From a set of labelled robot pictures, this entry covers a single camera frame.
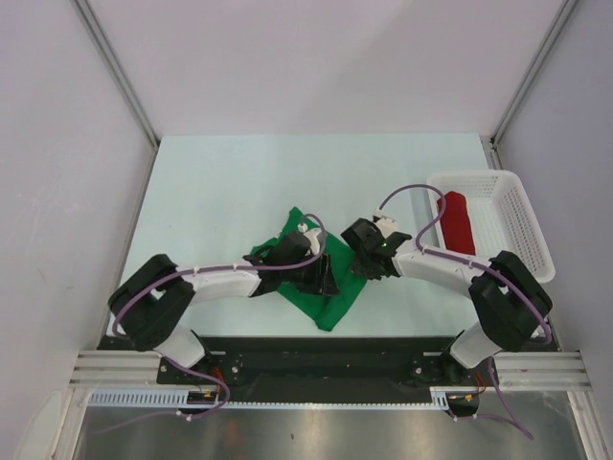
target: white wall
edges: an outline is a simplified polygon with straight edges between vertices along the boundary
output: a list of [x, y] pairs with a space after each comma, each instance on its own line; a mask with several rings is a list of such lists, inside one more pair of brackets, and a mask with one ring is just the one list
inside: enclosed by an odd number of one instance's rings
[[583, 2], [503, 139], [556, 265], [556, 326], [613, 426], [613, 2]]
[[67, 0], [0, 3], [0, 457], [95, 342], [151, 152]]
[[159, 134], [491, 134], [562, 0], [92, 0]]

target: white mesh basket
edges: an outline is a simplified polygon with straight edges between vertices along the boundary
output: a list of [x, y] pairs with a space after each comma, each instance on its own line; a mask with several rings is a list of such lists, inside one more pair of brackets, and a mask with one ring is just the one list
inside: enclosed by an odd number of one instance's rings
[[[554, 279], [556, 270], [547, 243], [540, 231], [526, 191], [516, 174], [509, 171], [439, 172], [428, 184], [444, 194], [457, 192], [466, 197], [472, 238], [478, 256], [493, 257], [501, 250], [514, 252], [539, 283]], [[429, 192], [434, 216], [437, 195]], [[436, 226], [444, 247], [441, 226]]]

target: green cloth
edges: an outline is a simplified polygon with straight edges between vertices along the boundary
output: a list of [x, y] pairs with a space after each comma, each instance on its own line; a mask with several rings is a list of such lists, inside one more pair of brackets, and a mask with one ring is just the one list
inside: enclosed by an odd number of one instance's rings
[[[289, 219], [284, 229], [277, 238], [268, 240], [252, 250], [254, 254], [258, 249], [266, 245], [276, 245], [279, 239], [298, 228], [303, 213], [298, 208], [289, 212]], [[306, 221], [308, 228], [315, 228], [317, 224], [311, 220]], [[341, 293], [331, 297], [321, 295], [304, 294], [299, 292], [293, 285], [283, 283], [277, 291], [289, 302], [302, 310], [308, 317], [315, 321], [317, 327], [324, 331], [331, 331], [345, 313], [352, 306], [362, 288], [366, 285], [366, 278], [356, 276], [351, 272], [353, 251], [331, 233], [328, 233], [326, 241], [326, 253], [330, 254], [332, 274]]]

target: red cloth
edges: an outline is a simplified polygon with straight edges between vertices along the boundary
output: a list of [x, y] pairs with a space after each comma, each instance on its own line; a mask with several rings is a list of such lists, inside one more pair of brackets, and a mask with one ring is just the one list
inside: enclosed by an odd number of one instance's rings
[[[446, 210], [441, 218], [444, 245], [451, 251], [474, 256], [476, 254], [475, 243], [472, 239], [465, 196], [457, 192], [449, 192], [444, 197], [447, 201]], [[441, 198], [437, 201], [439, 211], [442, 202]]]

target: metal floor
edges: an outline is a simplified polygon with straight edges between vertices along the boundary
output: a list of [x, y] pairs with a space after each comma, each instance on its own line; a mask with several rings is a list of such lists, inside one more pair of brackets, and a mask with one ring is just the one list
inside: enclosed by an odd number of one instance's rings
[[[75, 460], [562, 460], [585, 459], [565, 393], [508, 395], [534, 441], [489, 420], [388, 410], [222, 410], [186, 423], [161, 416], [106, 434], [96, 429], [155, 409], [91, 407]], [[503, 414], [494, 394], [482, 413]]]

